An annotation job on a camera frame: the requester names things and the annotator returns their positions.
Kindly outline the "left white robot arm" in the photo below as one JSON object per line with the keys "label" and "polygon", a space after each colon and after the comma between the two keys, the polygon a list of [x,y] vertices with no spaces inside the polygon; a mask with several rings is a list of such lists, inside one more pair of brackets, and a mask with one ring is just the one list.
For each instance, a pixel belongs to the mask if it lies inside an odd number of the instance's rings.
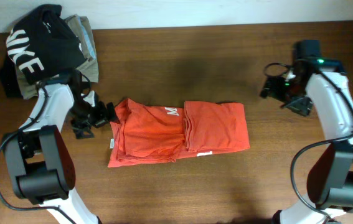
{"label": "left white robot arm", "polygon": [[59,223],[100,223],[75,188],[75,167],[61,130],[71,116],[76,138],[93,138],[91,128],[119,121],[115,107],[99,101],[93,90],[83,94],[92,84],[75,69],[43,79],[37,87],[38,100],[28,120],[4,135],[0,145],[14,194],[32,205],[11,205],[1,192],[0,201],[15,211],[46,210]]}

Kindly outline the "red orange t-shirt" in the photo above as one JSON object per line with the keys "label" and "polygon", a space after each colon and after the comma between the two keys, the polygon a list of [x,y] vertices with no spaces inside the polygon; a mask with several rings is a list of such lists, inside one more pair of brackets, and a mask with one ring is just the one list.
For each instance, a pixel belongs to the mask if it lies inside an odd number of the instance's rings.
{"label": "red orange t-shirt", "polygon": [[160,164],[250,148],[241,103],[185,101],[182,108],[125,99],[116,108],[108,167]]}

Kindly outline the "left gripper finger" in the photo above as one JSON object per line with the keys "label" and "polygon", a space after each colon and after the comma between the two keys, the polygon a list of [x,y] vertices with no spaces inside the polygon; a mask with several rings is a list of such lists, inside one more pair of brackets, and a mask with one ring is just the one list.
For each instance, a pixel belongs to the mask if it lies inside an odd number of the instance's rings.
{"label": "left gripper finger", "polygon": [[113,123],[119,123],[120,120],[116,114],[116,111],[115,111],[115,106],[112,102],[110,103],[107,103],[106,104],[106,110],[107,110],[107,119],[109,122],[113,122]]}
{"label": "left gripper finger", "polygon": [[77,139],[90,139],[95,137],[90,126],[72,125],[72,131]]}

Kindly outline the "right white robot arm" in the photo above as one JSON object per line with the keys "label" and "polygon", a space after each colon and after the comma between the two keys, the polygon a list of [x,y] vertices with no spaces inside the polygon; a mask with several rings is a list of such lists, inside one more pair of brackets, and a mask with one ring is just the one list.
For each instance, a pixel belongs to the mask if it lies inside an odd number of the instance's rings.
{"label": "right white robot arm", "polygon": [[[316,109],[325,139],[303,147],[293,157],[290,181],[298,201],[278,210],[271,222],[336,223],[336,217],[353,213],[353,99],[346,71],[340,60],[324,58],[317,40],[301,40],[293,45],[293,63],[278,75],[267,75],[262,98],[282,102],[301,116]],[[304,152],[327,148],[311,168],[301,195],[294,171]]]}

